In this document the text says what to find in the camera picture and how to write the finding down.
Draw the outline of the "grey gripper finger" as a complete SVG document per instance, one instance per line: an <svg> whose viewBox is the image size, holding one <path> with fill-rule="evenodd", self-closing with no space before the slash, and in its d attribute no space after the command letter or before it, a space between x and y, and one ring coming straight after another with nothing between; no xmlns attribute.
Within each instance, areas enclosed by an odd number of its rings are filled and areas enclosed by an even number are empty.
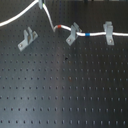
<svg viewBox="0 0 128 128"><path fill-rule="evenodd" d="M43 8L43 4L45 3L45 0L38 0L38 5L39 8L42 9Z"/></svg>

